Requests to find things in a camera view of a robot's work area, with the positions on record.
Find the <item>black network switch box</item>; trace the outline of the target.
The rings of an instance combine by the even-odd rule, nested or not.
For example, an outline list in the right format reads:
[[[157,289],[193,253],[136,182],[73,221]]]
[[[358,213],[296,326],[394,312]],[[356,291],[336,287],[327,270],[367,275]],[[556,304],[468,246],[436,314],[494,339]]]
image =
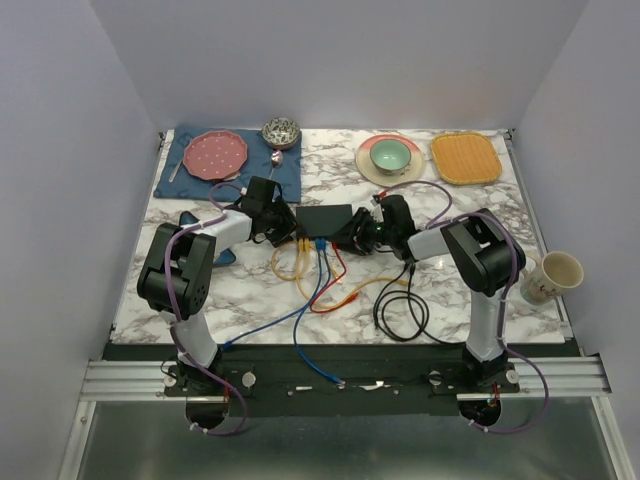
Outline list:
[[[296,236],[328,239],[344,227],[352,216],[352,206],[348,204],[299,206],[295,212]]]

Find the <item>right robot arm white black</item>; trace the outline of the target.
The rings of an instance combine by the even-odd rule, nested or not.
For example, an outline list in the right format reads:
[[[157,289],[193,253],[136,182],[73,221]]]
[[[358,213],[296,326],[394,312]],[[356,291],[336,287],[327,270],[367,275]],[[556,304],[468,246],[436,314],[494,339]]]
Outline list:
[[[471,391],[485,390],[508,367],[506,299],[526,264],[522,248],[487,209],[419,230],[403,196],[391,195],[379,204],[378,217],[361,207],[330,240],[357,255],[368,255],[376,245],[386,245],[408,265],[450,256],[471,290],[470,331],[460,379]]]

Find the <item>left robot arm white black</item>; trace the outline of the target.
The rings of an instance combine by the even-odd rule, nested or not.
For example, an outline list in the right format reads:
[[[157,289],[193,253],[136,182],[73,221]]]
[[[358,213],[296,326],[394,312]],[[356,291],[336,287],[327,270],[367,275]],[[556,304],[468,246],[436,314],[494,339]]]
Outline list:
[[[234,203],[216,207],[220,214],[213,219],[161,224],[137,281],[138,296],[167,323],[179,362],[190,367],[187,382],[201,395],[226,383],[216,365],[220,348],[203,311],[214,261],[249,241],[280,246],[293,238],[297,228],[282,186],[271,179],[252,177]]]

